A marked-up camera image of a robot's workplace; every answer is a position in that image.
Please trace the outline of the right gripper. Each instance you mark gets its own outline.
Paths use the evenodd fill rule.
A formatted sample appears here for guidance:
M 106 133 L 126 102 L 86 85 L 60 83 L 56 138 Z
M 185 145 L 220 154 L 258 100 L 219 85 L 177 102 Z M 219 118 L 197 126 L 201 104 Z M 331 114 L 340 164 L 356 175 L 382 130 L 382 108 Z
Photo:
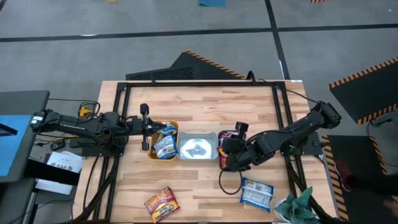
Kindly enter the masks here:
M 235 125 L 236 131 L 239 132 L 238 136 L 232 136 L 232 138 L 239 138 L 242 140 L 243 144 L 241 150 L 239 152 L 228 155 L 226 159 L 226 168 L 225 171 L 230 172 L 240 172 L 245 165 L 243 162 L 240 162 L 240 158 L 246 150 L 246 132 L 248 131 L 249 125 L 247 123 L 237 122 Z

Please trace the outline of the white printed paper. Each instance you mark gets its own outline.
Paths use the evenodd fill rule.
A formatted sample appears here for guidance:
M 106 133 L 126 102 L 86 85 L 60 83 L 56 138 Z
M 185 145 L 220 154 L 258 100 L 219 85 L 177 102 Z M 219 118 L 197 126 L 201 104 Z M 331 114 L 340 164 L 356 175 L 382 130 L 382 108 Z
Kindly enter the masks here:
M 39 179 L 36 183 L 35 188 L 39 190 L 45 190 L 49 192 L 55 192 L 58 194 L 69 195 L 72 191 L 73 186 L 67 184 L 60 184 L 49 180 Z
M 79 173 L 83 165 L 83 158 L 68 151 L 53 152 L 47 161 L 47 165 Z

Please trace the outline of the black power adapter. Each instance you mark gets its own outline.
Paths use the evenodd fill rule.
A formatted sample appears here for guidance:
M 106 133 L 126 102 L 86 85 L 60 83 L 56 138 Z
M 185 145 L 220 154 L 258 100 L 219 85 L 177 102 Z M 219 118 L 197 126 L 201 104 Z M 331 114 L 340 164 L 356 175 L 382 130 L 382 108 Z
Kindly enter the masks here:
M 51 151 L 58 151 L 58 150 L 64 148 L 65 146 L 66 146 L 66 143 L 65 143 L 65 141 L 63 139 L 62 140 L 58 140 L 58 141 L 54 141 L 54 142 L 52 142 L 50 144 L 50 150 Z

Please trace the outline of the hazard-striped black floor mat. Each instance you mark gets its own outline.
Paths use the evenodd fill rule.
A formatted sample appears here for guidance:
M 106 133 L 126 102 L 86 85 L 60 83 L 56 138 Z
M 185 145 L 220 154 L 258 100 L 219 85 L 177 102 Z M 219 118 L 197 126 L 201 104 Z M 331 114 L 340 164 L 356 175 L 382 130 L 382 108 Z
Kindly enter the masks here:
M 381 62 L 328 85 L 357 124 L 398 110 L 398 57 Z
M 398 218 L 384 206 L 388 200 L 398 204 L 398 197 L 377 195 L 371 192 L 347 192 L 334 168 L 337 160 L 348 163 L 351 171 L 360 178 L 374 179 L 387 175 L 387 168 L 376 139 L 368 136 L 323 136 L 326 146 L 326 168 L 340 220 L 353 224 L 398 224 Z
M 169 68 L 126 74 L 126 80 L 245 80 L 246 77 L 186 50 Z

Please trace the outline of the blue Maruchan noodle pack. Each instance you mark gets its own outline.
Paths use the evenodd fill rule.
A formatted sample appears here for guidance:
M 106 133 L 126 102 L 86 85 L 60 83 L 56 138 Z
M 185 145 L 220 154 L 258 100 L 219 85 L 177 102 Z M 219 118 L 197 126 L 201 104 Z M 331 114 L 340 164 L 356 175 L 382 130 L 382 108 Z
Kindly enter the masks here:
M 152 146 L 158 159 L 170 159 L 178 154 L 174 135 L 159 134 Z
M 261 208 L 270 213 L 273 194 L 273 185 L 264 184 L 246 177 L 242 178 L 241 203 Z
M 172 125 L 171 123 L 165 123 L 159 128 L 157 133 L 167 136 L 167 135 L 175 135 L 177 131 L 178 129 L 176 126 Z

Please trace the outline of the snake plant in white pot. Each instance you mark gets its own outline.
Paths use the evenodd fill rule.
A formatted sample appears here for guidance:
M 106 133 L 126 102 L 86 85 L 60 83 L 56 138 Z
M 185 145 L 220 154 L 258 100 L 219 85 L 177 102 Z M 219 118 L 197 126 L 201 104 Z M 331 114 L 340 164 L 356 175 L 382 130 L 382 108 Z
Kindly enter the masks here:
M 274 211 L 291 224 L 321 224 L 317 216 L 308 209 L 312 192 L 312 187 L 309 187 L 297 198 L 289 194 L 283 202 L 274 207 Z

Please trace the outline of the dark grey desk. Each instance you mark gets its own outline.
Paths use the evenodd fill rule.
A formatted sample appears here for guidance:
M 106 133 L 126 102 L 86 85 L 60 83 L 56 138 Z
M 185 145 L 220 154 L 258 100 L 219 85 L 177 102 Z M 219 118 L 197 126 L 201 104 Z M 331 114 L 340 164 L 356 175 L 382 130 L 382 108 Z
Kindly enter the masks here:
M 40 120 L 34 113 L 45 109 L 49 96 L 48 90 L 0 92 L 0 115 L 31 115 L 30 124 L 25 131 L 9 174 L 0 177 L 0 183 L 16 182 L 23 178 L 23 172 L 36 137 L 36 133 L 32 131 L 30 125 Z M 0 124 L 1 136 L 16 133 L 15 129 Z

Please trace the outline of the red Maruchan noodle pack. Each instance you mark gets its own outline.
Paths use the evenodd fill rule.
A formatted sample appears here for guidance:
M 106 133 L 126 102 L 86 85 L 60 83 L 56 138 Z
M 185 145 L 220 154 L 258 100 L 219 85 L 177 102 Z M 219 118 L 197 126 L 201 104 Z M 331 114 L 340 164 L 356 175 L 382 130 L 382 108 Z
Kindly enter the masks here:
M 239 135 L 238 131 L 224 130 L 218 133 L 218 139 L 221 140 L 224 138 L 231 138 L 232 136 L 238 136 L 238 135 Z
M 228 155 L 224 152 L 224 150 L 221 146 L 218 147 L 218 153 L 219 153 L 220 168 L 224 169 L 224 168 L 226 168 L 226 159 L 227 159 Z

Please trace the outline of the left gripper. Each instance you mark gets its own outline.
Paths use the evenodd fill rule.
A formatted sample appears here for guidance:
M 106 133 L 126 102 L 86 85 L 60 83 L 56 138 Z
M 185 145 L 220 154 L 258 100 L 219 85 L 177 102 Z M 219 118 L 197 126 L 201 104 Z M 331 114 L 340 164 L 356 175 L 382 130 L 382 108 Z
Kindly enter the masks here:
M 166 124 L 162 122 L 156 122 L 156 121 L 149 121 L 149 106 L 146 103 L 143 103 L 140 105 L 140 114 L 142 115 L 142 130 L 139 132 L 130 132 L 129 135 L 141 135 L 142 136 L 142 150 L 143 151 L 148 151 L 149 150 L 149 142 L 148 142 L 148 137 L 149 137 L 149 132 L 150 133 L 156 133 L 157 131 L 160 131 L 162 129 L 165 129 Z

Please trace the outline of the orange-red Maruchan noodle pack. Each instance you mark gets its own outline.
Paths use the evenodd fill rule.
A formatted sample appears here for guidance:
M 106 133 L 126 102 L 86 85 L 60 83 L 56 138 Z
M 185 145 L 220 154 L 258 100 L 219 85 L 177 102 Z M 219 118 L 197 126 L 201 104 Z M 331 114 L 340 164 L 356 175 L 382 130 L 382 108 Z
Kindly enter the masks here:
M 144 202 L 154 224 L 157 224 L 167 215 L 177 211 L 180 206 L 170 187 L 165 187 L 153 197 Z

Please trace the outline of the black aluminium table frame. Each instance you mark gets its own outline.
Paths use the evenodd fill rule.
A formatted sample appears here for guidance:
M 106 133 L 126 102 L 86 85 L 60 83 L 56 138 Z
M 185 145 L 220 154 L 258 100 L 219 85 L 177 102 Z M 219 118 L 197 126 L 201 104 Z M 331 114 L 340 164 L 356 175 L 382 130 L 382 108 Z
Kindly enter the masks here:
M 149 86 L 134 82 L 130 93 L 121 93 L 117 106 L 126 116 L 140 112 L 146 103 L 152 119 L 174 120 L 185 133 L 218 133 L 236 122 L 249 125 L 249 135 L 277 129 L 279 121 L 303 118 L 310 110 L 303 83 L 287 81 L 290 112 L 280 93 L 269 86 L 235 80 L 232 85 L 206 81 L 181 81 L 174 86 Z M 273 222 L 273 212 L 242 204 L 239 174 L 221 173 L 217 161 L 152 160 L 133 136 L 119 162 L 112 202 L 111 222 L 149 222 L 144 202 L 170 187 L 180 208 L 167 222 Z

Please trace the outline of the blue floor mat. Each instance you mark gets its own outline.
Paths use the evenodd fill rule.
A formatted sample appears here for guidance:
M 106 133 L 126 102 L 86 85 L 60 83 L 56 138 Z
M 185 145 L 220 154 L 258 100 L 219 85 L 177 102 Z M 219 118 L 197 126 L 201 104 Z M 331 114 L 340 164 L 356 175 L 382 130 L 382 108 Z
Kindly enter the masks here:
M 225 7 L 226 0 L 199 0 L 198 3 L 203 7 Z

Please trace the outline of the black bar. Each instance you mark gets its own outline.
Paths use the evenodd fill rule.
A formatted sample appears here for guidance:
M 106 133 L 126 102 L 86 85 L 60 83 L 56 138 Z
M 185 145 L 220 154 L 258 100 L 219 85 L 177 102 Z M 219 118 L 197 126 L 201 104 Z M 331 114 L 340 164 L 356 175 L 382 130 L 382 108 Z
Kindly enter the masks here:
M 77 185 L 80 174 L 29 159 L 23 172 L 23 178 L 43 179 L 60 184 Z

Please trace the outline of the yellow plastic bin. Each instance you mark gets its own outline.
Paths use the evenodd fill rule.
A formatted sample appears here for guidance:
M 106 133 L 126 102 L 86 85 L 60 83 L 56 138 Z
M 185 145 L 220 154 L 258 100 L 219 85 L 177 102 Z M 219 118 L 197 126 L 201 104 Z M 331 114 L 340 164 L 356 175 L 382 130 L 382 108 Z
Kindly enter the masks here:
M 178 129 L 178 123 L 177 123 L 176 121 L 162 120 L 162 121 L 157 121 L 157 122 L 171 123 L 172 125 L 176 126 L 177 129 Z M 157 158 L 156 153 L 155 153 L 155 151 L 154 151 L 154 149 L 153 149 L 152 146 L 154 145 L 155 139 L 158 137 L 158 135 L 159 135 L 159 134 L 158 134 L 157 132 L 151 134 L 151 140 L 150 140 L 150 145 L 149 145 L 150 148 L 149 148 L 149 152 L 147 153 L 148 157 L 149 157 L 150 159 L 152 159 L 152 160 L 162 160 L 162 161 L 174 159 L 174 158 L 176 157 L 176 155 L 175 155 L 173 158 L 170 158 L 170 159 L 158 159 L 158 158 Z M 176 142 L 176 145 L 177 145 L 178 131 L 177 131 L 177 133 L 174 135 L 174 138 L 175 138 L 175 142 Z

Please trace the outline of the white plastic bin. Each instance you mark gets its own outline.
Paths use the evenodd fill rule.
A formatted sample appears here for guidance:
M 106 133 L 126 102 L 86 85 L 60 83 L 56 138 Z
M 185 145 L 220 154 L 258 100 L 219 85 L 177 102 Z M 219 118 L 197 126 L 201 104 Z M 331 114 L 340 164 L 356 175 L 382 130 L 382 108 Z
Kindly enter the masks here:
M 210 161 L 218 158 L 218 136 L 216 133 L 178 135 L 178 158 L 191 161 Z

